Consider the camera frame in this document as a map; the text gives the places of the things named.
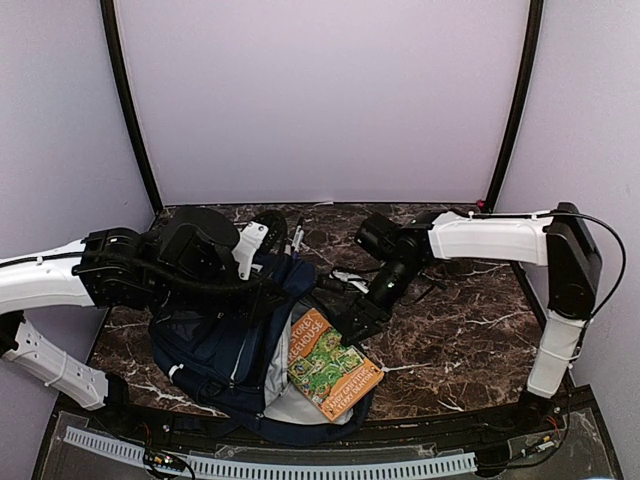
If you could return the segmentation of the navy blue student backpack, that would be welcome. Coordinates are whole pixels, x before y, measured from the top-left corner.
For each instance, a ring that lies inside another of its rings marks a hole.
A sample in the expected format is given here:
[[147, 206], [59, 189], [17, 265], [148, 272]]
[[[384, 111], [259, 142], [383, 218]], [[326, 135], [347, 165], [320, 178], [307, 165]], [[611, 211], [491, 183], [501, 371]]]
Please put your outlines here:
[[226, 416], [220, 423], [178, 417], [174, 432], [219, 438], [244, 427], [273, 443], [313, 446], [344, 438], [364, 423], [371, 393], [331, 422], [287, 378], [292, 323], [318, 304], [309, 297], [315, 267], [286, 258], [272, 278], [285, 302], [255, 324], [241, 308], [221, 301], [203, 313], [166, 305], [154, 314], [149, 334], [158, 368], [198, 405]]

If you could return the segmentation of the orange green Treehouse paperback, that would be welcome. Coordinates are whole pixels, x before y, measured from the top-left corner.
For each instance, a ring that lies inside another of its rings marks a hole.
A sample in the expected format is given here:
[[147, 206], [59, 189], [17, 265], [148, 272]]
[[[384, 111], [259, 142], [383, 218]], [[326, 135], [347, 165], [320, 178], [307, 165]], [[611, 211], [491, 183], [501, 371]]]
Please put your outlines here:
[[357, 347], [341, 343], [341, 334], [315, 308], [292, 326], [288, 375], [332, 423], [384, 378], [384, 372]]

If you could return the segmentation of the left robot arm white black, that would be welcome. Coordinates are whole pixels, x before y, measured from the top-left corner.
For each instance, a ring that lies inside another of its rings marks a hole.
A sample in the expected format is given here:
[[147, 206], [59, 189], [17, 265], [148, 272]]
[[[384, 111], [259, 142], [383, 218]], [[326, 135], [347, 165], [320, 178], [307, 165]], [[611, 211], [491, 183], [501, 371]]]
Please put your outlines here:
[[288, 226], [267, 210], [243, 228], [209, 208], [181, 207], [166, 226], [138, 233], [118, 227], [62, 247], [1, 263], [1, 357], [15, 362], [89, 411], [120, 436], [141, 427], [127, 382], [96, 370], [47, 340], [26, 319], [52, 306], [124, 306], [157, 313], [238, 308], [254, 325], [288, 295], [275, 269], [285, 260]]

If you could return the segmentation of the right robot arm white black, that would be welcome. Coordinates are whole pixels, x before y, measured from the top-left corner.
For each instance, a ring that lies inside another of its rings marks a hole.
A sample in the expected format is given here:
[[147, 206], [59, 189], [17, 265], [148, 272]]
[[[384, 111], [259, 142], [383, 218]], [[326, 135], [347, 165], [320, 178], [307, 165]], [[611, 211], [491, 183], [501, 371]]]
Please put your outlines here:
[[436, 260], [496, 260], [545, 270], [542, 336], [510, 413], [511, 426], [530, 434], [547, 420], [568, 370], [582, 353], [589, 326], [609, 301], [598, 296], [603, 259], [591, 224], [609, 227], [570, 202], [530, 213], [426, 211], [404, 224], [374, 213], [360, 225], [355, 242], [381, 267], [333, 323], [346, 345], [380, 333], [409, 285]]

